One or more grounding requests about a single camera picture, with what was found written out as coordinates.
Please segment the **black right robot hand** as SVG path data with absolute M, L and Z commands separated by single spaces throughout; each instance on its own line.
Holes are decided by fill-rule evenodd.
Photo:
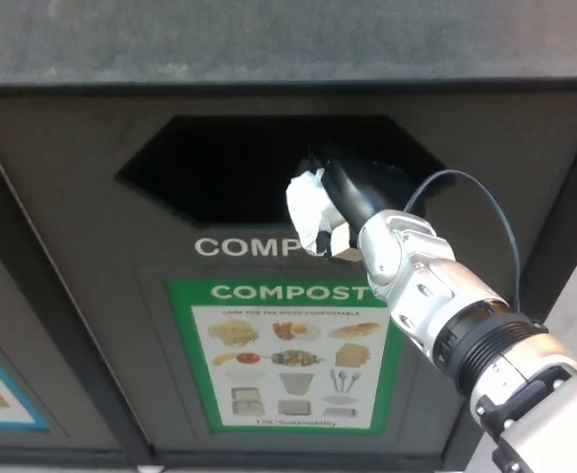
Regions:
M 309 181 L 310 195 L 320 198 L 303 248 L 326 258 L 333 256 L 334 230 L 348 224 L 348 244 L 356 249 L 358 232 L 369 218 L 383 210 L 403 209 L 417 189 L 403 169 L 334 143 L 310 146 L 302 175 Z

